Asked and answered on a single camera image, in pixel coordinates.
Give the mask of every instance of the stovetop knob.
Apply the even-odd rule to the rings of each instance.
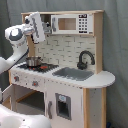
[[[14,77],[14,80],[15,80],[15,82],[19,81],[19,77],[18,76],[15,76]]]

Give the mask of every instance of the toy sink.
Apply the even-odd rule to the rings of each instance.
[[[77,80],[77,81],[84,81],[93,74],[94,73],[91,71],[79,70],[69,67],[62,68],[53,73],[54,76]]]

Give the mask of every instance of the microwave door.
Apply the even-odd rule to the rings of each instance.
[[[78,33],[78,14],[52,15],[53,34],[77,34]]]

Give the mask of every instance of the backsplash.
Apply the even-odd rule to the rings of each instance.
[[[35,55],[42,57],[43,62],[71,67],[77,67],[79,55],[84,50],[95,57],[95,37],[47,35],[44,42],[35,44]],[[88,62],[88,69],[95,70],[88,55],[83,55],[83,62]]]

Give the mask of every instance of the burner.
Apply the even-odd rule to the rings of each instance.
[[[30,67],[30,66],[27,66],[27,64],[23,64],[23,65],[18,66],[17,68],[23,68],[25,70],[45,73],[57,67],[58,65],[42,63],[40,66],[36,66],[36,67]]]

